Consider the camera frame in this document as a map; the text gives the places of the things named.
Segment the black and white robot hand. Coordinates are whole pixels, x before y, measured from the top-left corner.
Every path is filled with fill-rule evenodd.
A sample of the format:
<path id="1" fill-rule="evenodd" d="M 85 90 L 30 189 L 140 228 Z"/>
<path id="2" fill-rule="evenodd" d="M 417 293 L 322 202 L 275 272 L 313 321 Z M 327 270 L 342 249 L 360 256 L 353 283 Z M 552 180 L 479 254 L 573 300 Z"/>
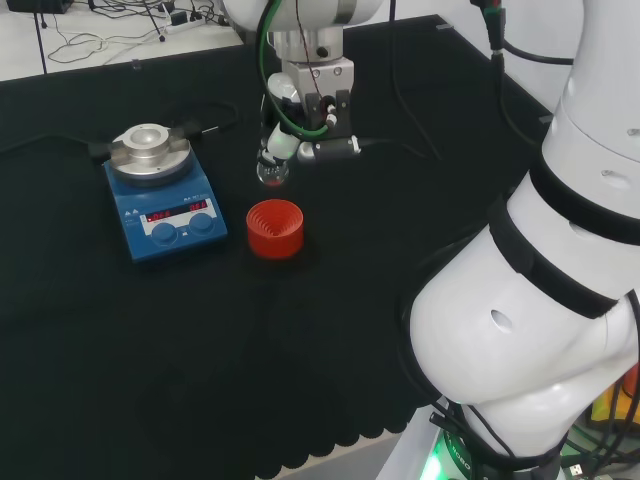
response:
<path id="1" fill-rule="evenodd" d="M 259 164 L 275 169 L 293 160 L 357 156 L 361 148 L 351 125 L 354 80 L 354 63 L 345 57 L 310 65 L 284 61 L 265 83 Z"/>

